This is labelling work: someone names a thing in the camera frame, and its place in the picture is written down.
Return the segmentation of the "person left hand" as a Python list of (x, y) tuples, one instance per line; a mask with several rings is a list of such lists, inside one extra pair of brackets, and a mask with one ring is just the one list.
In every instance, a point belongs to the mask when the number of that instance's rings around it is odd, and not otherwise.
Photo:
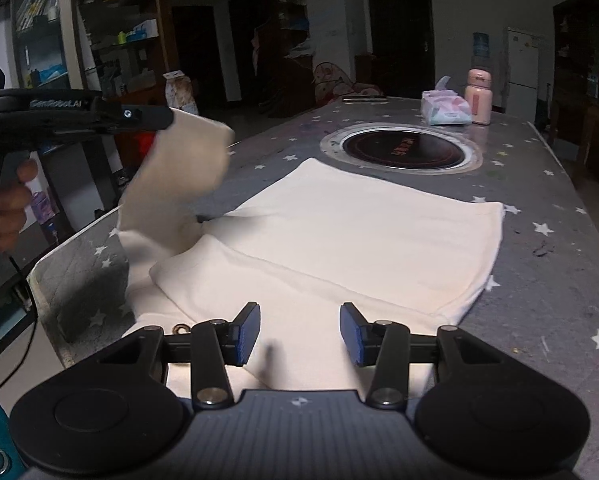
[(24, 160), (16, 174), (15, 182), (0, 188), (0, 254), (14, 248), (26, 223), (26, 208), (32, 201), (27, 184), (38, 175), (36, 161), (32, 158)]

